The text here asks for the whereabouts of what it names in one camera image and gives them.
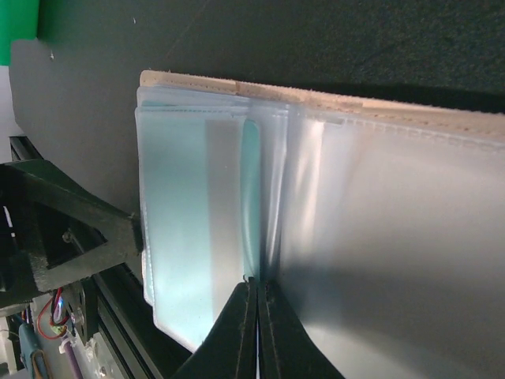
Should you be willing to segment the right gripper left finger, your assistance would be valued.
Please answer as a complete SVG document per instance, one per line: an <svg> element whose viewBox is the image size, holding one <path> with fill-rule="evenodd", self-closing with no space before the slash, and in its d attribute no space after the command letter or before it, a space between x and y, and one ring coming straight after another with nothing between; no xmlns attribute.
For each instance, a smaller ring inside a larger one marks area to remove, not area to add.
<svg viewBox="0 0 505 379"><path fill-rule="evenodd" d="M257 284L237 284L211 331L175 378L255 378Z"/></svg>

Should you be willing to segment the tan card holder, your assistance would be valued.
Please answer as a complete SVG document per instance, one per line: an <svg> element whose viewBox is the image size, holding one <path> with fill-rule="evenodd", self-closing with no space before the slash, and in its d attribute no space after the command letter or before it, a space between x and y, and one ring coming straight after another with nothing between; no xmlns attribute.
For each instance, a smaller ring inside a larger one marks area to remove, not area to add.
<svg viewBox="0 0 505 379"><path fill-rule="evenodd" d="M504 114L145 70L137 107L247 107L260 270L342 378L504 375Z"/></svg>

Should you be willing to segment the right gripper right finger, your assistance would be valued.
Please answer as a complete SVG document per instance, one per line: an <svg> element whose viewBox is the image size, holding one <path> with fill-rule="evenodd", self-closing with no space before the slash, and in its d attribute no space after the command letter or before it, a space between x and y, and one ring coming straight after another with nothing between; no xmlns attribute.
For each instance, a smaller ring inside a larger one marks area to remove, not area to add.
<svg viewBox="0 0 505 379"><path fill-rule="evenodd" d="M342 378L305 331L280 286L257 289L261 378Z"/></svg>

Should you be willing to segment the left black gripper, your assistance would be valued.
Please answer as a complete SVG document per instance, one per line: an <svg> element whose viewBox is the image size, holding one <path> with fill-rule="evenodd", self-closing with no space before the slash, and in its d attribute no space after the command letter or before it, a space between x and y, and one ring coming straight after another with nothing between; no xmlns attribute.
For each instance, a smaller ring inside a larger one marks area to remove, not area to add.
<svg viewBox="0 0 505 379"><path fill-rule="evenodd" d="M1 307L26 303L137 256L140 220L53 163L1 165Z"/></svg>

